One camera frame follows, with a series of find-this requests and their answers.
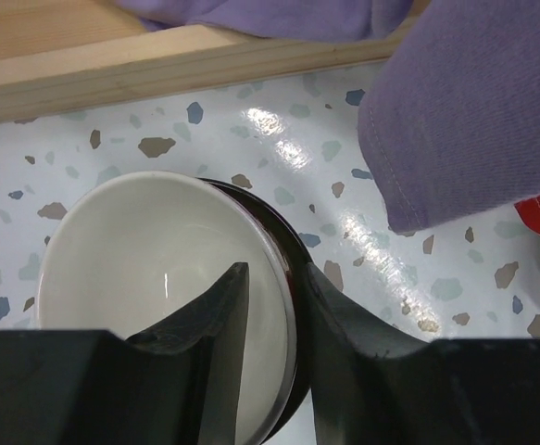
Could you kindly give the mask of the blue floral bowl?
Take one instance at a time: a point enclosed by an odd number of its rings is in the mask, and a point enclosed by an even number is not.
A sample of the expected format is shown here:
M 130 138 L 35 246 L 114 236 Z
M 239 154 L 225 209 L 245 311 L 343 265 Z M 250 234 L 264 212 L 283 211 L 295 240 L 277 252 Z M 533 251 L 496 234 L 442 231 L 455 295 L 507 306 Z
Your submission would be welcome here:
M 289 320 L 295 323 L 296 329 L 295 364 L 292 384 L 281 415 L 277 417 L 273 428 L 268 431 L 266 437 L 256 441 L 257 444 L 265 444 L 273 439 L 290 421 L 309 392 L 309 367 L 305 352 L 305 346 L 309 340 L 308 315 L 302 274 L 312 259 L 292 225 L 268 202 L 233 184 L 210 178 L 206 178 L 204 181 L 235 199 L 244 207 L 269 234 L 285 261 L 285 275 L 290 291 L 290 307 L 287 309 L 287 315 Z

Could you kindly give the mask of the red bowl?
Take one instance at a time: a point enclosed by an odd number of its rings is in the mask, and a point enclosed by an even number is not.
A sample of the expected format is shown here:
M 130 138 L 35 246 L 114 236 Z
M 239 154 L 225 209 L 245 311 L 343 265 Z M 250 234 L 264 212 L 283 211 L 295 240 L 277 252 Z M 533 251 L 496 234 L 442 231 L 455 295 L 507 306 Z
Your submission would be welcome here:
M 244 189 L 174 172 L 106 181 L 63 217 L 43 256 L 35 319 L 43 329 L 129 337 L 194 300 L 234 263 L 249 267 L 235 440 L 259 444 L 285 411 L 297 332 L 283 248 Z

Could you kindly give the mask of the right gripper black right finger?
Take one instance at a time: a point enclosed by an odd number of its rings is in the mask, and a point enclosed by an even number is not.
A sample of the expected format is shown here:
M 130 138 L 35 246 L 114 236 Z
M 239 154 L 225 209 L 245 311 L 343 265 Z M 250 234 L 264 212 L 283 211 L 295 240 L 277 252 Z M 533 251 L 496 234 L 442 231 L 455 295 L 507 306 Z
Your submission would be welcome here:
M 540 339 L 425 342 L 306 269 L 320 444 L 540 444 Z

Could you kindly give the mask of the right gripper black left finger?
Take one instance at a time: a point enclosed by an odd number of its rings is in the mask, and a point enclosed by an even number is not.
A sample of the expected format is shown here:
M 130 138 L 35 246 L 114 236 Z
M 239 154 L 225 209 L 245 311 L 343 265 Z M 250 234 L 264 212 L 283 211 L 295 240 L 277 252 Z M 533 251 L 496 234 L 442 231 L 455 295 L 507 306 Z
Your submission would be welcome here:
M 237 262 L 125 339 L 0 330 L 0 444 L 233 444 L 248 302 Z

